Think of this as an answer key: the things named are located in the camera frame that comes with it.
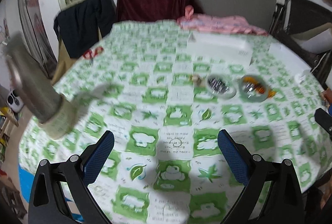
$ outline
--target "green and white tablecloth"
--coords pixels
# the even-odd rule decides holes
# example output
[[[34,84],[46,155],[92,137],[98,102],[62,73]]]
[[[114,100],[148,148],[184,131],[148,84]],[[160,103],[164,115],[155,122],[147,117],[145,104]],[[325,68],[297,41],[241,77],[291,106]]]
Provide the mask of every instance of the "green and white tablecloth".
[[[295,84],[268,53],[272,37],[233,36],[254,46],[244,69],[188,55],[189,34],[170,21],[115,24],[97,44],[105,51],[93,66],[79,59],[55,87],[81,105],[74,130],[53,141],[33,118],[20,143],[21,167],[34,174],[42,159],[65,161],[110,130],[114,149],[89,189],[113,223],[219,223],[243,189],[217,146],[226,129],[252,154],[291,159],[308,189],[332,167],[331,141],[314,121],[322,90],[315,78]],[[192,73],[258,74],[277,94],[263,103],[239,94],[221,100],[194,88]],[[266,184],[255,215],[267,191]]]

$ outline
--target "curtain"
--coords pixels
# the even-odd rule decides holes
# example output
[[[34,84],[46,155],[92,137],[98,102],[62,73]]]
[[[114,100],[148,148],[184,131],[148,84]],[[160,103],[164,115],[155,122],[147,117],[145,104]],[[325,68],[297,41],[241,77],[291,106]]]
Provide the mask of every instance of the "curtain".
[[[18,0],[18,7],[29,52],[46,76],[51,79],[57,61],[44,29],[38,0]]]

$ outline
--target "pink cloth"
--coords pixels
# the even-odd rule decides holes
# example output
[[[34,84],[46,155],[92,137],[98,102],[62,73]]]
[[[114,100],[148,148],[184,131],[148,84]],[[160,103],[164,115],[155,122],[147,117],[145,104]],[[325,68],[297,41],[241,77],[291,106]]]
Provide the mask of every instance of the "pink cloth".
[[[217,32],[222,34],[251,34],[267,36],[268,33],[259,27],[251,26],[244,17],[214,17],[203,14],[194,14],[190,5],[185,8],[185,16],[177,19],[183,29],[195,29],[204,32]]]

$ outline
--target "chair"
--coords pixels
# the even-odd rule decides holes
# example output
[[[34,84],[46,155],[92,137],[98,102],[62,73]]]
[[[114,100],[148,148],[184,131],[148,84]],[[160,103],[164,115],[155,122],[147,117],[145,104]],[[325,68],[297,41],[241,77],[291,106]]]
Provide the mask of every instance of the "chair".
[[[332,66],[332,50],[325,56],[325,53],[310,53],[302,49],[291,36],[331,22],[332,12],[316,3],[309,0],[285,0],[283,6],[277,6],[269,31],[314,70],[313,75],[324,88],[327,87],[325,81]]]

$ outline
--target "small object on table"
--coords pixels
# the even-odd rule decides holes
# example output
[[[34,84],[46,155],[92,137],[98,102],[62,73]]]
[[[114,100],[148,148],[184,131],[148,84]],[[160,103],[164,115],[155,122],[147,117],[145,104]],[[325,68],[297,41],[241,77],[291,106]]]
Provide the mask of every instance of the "small object on table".
[[[202,77],[200,77],[198,74],[193,74],[190,75],[190,81],[192,81],[194,83],[195,87],[203,87],[204,85],[204,79]]]
[[[256,75],[245,75],[239,80],[240,95],[249,102],[263,102],[276,92],[269,89],[263,79]]]
[[[102,54],[102,52],[104,51],[104,48],[101,46],[96,47],[95,49],[89,49],[87,50],[84,54],[83,57],[85,59],[90,60],[91,65],[93,65],[93,59],[97,56]]]
[[[214,96],[222,99],[231,99],[236,94],[232,82],[224,75],[210,74],[206,78],[206,88]]]

